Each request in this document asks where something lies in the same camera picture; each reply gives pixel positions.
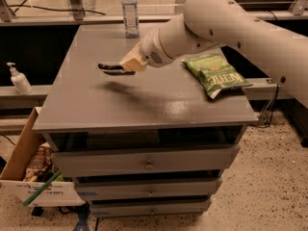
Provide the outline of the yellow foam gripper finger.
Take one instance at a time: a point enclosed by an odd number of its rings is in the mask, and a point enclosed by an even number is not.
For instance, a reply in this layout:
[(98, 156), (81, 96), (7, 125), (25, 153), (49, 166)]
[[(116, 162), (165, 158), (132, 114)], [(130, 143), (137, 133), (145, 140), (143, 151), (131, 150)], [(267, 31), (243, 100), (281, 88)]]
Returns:
[(120, 65), (129, 71), (145, 71), (148, 62), (140, 52), (141, 44), (138, 42), (133, 49), (123, 57)]

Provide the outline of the white gripper body with grille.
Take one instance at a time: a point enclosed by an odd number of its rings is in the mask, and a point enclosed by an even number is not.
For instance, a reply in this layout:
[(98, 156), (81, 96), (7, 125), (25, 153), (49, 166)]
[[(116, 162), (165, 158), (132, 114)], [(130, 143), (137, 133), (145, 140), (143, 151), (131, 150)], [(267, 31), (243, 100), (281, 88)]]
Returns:
[(173, 62), (173, 59), (163, 49), (159, 28), (154, 28), (142, 38), (139, 53), (141, 64), (144, 66), (161, 68)]

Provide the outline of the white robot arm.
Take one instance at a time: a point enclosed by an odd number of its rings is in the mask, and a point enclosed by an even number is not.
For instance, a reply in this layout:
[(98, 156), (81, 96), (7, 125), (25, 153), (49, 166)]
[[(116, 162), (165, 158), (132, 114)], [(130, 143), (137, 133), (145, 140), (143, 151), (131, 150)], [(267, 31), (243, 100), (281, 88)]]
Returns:
[(235, 0), (186, 0), (183, 13), (148, 32), (120, 65), (143, 71), (222, 45), (308, 107), (308, 38), (250, 15)]

